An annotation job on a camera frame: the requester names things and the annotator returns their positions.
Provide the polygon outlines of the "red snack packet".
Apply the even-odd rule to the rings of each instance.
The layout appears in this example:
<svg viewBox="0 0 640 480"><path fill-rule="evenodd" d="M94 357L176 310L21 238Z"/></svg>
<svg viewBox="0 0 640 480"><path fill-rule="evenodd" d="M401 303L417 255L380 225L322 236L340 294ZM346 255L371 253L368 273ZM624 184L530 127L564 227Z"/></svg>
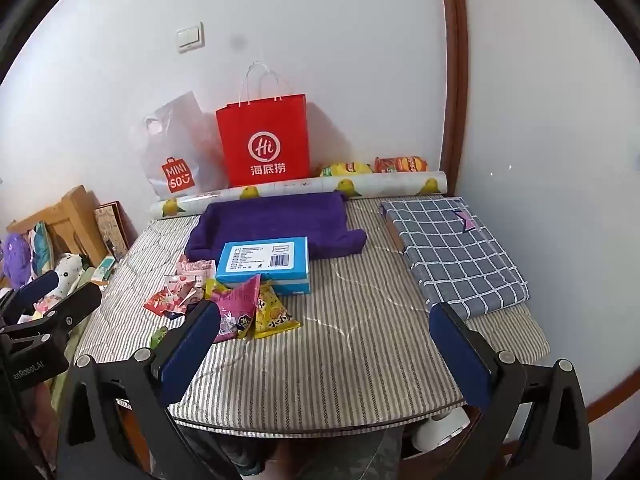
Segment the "red snack packet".
<svg viewBox="0 0 640 480"><path fill-rule="evenodd" d="M163 288L146 300L143 307L158 316L176 318L186 314L186 306L183 303L184 299L179 294Z"/></svg>

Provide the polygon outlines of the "green snack packet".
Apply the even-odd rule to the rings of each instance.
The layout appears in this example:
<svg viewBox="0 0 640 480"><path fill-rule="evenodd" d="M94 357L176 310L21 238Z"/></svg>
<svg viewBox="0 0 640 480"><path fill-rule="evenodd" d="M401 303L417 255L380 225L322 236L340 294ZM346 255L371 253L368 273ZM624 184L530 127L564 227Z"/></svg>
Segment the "green snack packet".
<svg viewBox="0 0 640 480"><path fill-rule="evenodd" d="M169 328L167 326L162 326L158 328L154 333L152 333L149 347L152 350L155 350L157 346L160 344L160 342L166 337L168 332L169 332Z"/></svg>

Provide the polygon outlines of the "pink white snack packet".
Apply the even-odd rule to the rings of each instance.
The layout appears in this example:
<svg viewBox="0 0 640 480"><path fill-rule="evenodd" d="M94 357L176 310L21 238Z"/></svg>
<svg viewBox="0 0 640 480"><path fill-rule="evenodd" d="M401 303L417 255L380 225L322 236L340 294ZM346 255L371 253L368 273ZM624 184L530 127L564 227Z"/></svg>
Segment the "pink white snack packet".
<svg viewBox="0 0 640 480"><path fill-rule="evenodd" d="M164 285L174 309L204 298L204 281L199 275L167 275Z"/></svg>

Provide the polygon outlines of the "light pink snack packet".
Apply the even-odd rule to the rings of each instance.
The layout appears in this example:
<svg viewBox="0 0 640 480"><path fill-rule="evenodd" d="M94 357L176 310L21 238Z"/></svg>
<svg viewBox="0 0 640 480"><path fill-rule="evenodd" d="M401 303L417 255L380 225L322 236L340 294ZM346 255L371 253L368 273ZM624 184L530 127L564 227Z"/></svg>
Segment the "light pink snack packet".
<svg viewBox="0 0 640 480"><path fill-rule="evenodd" d="M207 280L216 275L214 260L189 261L186 255L181 255L176 263L177 280L181 284L203 286Z"/></svg>

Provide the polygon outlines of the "yellow snack packet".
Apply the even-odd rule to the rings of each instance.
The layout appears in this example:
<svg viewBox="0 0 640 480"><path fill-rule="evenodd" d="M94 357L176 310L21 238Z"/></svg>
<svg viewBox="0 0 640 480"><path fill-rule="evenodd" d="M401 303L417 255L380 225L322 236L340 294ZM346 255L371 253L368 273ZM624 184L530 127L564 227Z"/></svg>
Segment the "yellow snack packet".
<svg viewBox="0 0 640 480"><path fill-rule="evenodd" d="M270 282L261 284L256 304L254 337L262 339L295 330L300 323L286 310Z"/></svg>

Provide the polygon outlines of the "white Miniso plastic bag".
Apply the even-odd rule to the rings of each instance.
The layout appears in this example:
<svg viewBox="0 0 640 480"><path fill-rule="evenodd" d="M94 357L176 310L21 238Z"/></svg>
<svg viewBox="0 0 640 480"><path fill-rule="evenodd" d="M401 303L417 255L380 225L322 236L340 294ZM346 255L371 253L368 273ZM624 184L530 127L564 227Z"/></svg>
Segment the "white Miniso plastic bag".
<svg viewBox="0 0 640 480"><path fill-rule="evenodd" d="M131 128L129 139L161 200L228 184L218 133L192 92L143 117Z"/></svg>

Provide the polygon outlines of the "blue cardboard box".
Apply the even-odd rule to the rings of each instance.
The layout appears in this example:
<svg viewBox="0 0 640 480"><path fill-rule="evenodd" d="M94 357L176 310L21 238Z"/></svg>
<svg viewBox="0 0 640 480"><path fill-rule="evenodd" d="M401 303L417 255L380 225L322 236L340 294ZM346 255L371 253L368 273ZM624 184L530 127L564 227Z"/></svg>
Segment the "blue cardboard box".
<svg viewBox="0 0 640 480"><path fill-rule="evenodd" d="M228 287L235 287L254 275L259 275L263 282L270 282L277 295L309 294L306 237L225 244L217 264L216 280Z"/></svg>

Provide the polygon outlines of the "grey checked folded cloth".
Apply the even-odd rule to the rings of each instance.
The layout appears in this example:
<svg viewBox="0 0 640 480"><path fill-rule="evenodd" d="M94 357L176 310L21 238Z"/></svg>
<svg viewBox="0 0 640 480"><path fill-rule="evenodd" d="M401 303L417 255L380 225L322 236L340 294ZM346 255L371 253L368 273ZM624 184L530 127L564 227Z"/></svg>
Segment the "grey checked folded cloth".
<svg viewBox="0 0 640 480"><path fill-rule="evenodd" d="M381 204L428 308L446 302L464 320L529 300L528 283L461 197Z"/></svg>

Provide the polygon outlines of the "red paper shopping bag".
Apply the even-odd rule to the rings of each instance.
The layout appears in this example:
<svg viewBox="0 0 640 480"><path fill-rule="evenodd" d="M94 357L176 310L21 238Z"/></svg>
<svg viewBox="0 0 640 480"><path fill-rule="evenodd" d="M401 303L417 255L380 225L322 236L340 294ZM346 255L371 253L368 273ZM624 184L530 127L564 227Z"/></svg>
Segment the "red paper shopping bag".
<svg viewBox="0 0 640 480"><path fill-rule="evenodd" d="M310 176L307 100L303 94L238 98L216 110L229 182L236 188Z"/></svg>

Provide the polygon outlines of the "purple fabric tray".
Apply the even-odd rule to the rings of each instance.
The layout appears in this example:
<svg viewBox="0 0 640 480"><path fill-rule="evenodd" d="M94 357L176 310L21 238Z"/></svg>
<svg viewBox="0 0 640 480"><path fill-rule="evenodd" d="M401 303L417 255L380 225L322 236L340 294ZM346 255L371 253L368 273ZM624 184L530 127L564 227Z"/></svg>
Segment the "purple fabric tray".
<svg viewBox="0 0 640 480"><path fill-rule="evenodd" d="M347 227L339 192L282 195L213 203L191 231L184 254L191 261L218 261L224 245L305 237L311 260L362 252L367 233Z"/></svg>

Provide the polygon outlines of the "rolled duck print paper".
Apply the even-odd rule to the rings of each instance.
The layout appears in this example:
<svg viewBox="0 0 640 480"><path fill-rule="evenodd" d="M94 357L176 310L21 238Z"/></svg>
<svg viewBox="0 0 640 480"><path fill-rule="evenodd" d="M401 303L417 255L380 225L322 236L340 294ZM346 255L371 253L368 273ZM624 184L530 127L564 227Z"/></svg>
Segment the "rolled duck print paper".
<svg viewBox="0 0 640 480"><path fill-rule="evenodd" d="M447 176L441 171L350 174L238 186L170 198L153 204L150 216L152 220L197 216L213 203L259 197L340 192L348 200L356 200L373 197L427 196L445 194L447 191Z"/></svg>

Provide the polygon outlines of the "orange chips bag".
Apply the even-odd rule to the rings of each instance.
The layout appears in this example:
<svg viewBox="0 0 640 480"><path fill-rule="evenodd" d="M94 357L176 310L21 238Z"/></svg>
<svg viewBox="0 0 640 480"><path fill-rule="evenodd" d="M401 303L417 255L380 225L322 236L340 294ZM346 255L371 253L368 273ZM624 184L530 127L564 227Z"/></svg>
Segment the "orange chips bag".
<svg viewBox="0 0 640 480"><path fill-rule="evenodd" d="M427 170L427 162L419 156L377 157L374 161L374 171L378 174L424 172Z"/></svg>

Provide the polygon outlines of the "wooden chair frame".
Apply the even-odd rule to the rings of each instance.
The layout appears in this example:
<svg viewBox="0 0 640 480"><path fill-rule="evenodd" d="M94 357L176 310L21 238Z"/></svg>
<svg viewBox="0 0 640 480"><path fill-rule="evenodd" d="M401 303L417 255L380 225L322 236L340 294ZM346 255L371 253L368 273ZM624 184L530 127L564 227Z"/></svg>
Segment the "wooden chair frame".
<svg viewBox="0 0 640 480"><path fill-rule="evenodd" d="M98 266L107 248L96 224L96 198L83 185L68 191L57 203L37 211L24 220L12 221L9 233L25 234L38 222L47 228L55 253L84 255Z"/></svg>

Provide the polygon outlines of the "white wall switch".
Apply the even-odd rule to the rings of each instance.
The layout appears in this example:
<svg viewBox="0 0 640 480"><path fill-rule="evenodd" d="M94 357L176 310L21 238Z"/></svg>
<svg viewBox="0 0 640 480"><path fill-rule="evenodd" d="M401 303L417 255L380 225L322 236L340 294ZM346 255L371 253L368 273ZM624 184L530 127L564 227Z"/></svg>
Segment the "white wall switch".
<svg viewBox="0 0 640 480"><path fill-rule="evenodd" d="M202 22L179 29L178 32L176 32L176 47L179 53L199 49L203 47L204 44L204 26Z"/></svg>

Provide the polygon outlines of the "brown wooden door frame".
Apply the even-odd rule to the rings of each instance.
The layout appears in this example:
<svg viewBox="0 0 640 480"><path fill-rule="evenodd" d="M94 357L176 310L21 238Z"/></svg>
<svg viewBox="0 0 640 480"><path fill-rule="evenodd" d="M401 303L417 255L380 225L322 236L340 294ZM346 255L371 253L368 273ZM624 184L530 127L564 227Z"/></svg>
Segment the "brown wooden door frame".
<svg viewBox="0 0 640 480"><path fill-rule="evenodd" d="M456 194L469 99L469 23L466 0L442 0L446 25L446 106L439 167Z"/></svg>

